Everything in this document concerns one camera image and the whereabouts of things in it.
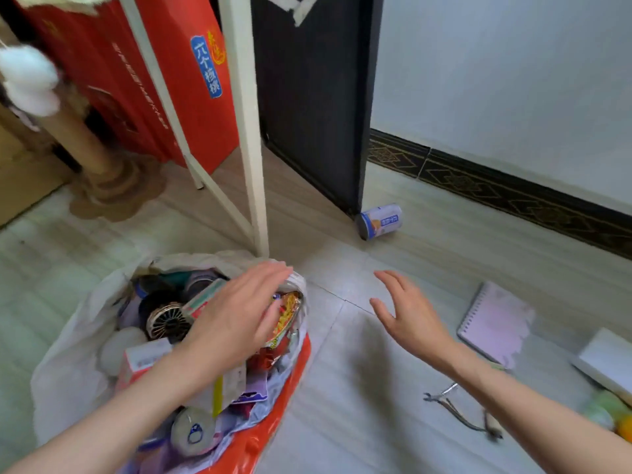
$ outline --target hand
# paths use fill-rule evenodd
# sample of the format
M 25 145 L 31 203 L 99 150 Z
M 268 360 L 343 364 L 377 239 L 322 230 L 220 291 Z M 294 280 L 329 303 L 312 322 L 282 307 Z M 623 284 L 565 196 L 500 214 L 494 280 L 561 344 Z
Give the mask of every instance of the hand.
M 194 375 L 194 389 L 244 362 L 270 339 L 279 322 L 280 300 L 272 296 L 293 271 L 266 261 L 230 280 L 210 300 L 184 341 L 183 369 Z
M 375 271 L 375 277 L 384 283 L 395 304 L 393 317 L 382 301 L 370 299 L 386 331 L 413 356 L 446 374 L 459 344 L 448 334 L 430 301 L 398 272 Z

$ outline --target white plastic bag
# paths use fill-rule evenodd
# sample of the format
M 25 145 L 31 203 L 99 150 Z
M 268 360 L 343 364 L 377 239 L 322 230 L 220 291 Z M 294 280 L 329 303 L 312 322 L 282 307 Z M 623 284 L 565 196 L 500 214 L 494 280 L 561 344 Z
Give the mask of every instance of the white plastic bag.
M 81 302 L 53 343 L 31 378 L 34 428 L 38 445 L 42 445 L 63 430 L 105 403 L 114 394 L 108 377 L 97 368 L 97 353 L 105 340 L 115 331 L 116 313 L 130 279 L 139 269 L 162 272 L 199 270 L 217 267 L 226 276 L 240 275 L 249 266 L 263 259 L 247 251 L 222 251 L 217 254 L 169 254 L 148 258 L 140 263 L 114 271 Z M 304 317 L 307 314 L 306 284 L 294 273 L 288 284 L 303 294 L 299 342 L 281 358 L 268 382 L 267 401 L 257 403 L 249 419 L 235 429 L 242 430 L 260 422 L 271 410 L 280 390 L 296 364 L 306 334 Z M 212 465 L 224 452 L 232 438 L 225 437 L 217 449 L 204 458 L 182 464 L 178 473 L 194 473 Z

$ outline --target spiral notebook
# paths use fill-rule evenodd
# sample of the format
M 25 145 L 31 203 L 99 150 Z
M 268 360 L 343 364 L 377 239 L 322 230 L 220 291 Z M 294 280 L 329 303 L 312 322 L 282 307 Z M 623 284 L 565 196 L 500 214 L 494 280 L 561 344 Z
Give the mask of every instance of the spiral notebook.
M 456 335 L 505 369 L 516 365 L 514 355 L 531 334 L 535 310 L 509 291 L 485 281 Z

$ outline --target black tile border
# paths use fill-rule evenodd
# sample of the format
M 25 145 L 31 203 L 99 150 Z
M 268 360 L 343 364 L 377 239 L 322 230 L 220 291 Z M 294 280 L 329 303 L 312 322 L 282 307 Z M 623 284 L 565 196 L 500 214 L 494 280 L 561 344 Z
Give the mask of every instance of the black tile border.
M 372 129 L 374 140 L 396 156 L 425 152 L 420 181 L 632 260 L 632 216 Z
M 372 129 L 368 141 L 368 160 L 416 178 L 421 173 L 430 150 L 427 146 Z

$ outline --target black door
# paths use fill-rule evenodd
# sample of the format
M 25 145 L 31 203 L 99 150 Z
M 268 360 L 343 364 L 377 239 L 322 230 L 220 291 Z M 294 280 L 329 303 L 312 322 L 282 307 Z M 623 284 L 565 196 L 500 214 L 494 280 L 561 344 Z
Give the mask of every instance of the black door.
M 267 146 L 345 213 L 359 213 L 383 0 L 317 0 L 291 13 L 251 0 Z

